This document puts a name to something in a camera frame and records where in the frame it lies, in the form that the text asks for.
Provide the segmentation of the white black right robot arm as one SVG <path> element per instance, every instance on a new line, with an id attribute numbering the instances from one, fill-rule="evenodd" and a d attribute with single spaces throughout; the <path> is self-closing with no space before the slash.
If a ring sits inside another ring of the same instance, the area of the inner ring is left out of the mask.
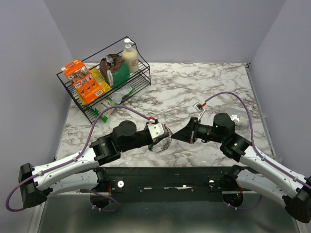
<path id="1" fill-rule="evenodd" d="M 224 186 L 229 190 L 237 187 L 255 191 L 282 205 L 287 213 L 302 223 L 311 220 L 311 179 L 281 165 L 252 142 L 235 132 L 235 123 L 228 114 L 217 114 L 212 126 L 201 124 L 192 117 L 188 124 L 172 135 L 172 139 L 193 144 L 203 142 L 220 143 L 220 151 L 256 171 L 255 174 L 239 166 L 224 177 Z"/>

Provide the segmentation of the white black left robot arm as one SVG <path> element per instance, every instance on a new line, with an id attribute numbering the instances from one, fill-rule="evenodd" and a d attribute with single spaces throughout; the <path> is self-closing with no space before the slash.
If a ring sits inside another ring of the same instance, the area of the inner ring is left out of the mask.
<path id="1" fill-rule="evenodd" d="M 145 128 L 138 131 L 134 122 L 125 120 L 110 134 L 88 143 L 86 148 L 73 155 L 41 166 L 23 164 L 18 177 L 23 208 L 44 203 L 58 187 L 72 187 L 73 183 L 63 183 L 66 178 L 118 160 L 121 153 L 128 150 L 144 146 L 152 150 L 154 145 L 171 134 L 171 130 L 158 121 L 147 122 Z"/>

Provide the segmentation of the red handled metal key holder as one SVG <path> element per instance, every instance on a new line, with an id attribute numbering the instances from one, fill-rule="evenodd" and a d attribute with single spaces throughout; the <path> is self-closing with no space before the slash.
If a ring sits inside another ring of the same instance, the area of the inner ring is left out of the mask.
<path id="1" fill-rule="evenodd" d="M 161 142 L 162 142 L 162 147 L 161 147 L 161 151 L 165 151 L 168 149 L 168 147 L 170 146 L 171 142 L 172 142 L 172 131 L 171 129 L 165 125 L 165 129 L 167 130 L 168 136 L 166 138 L 164 138 Z"/>

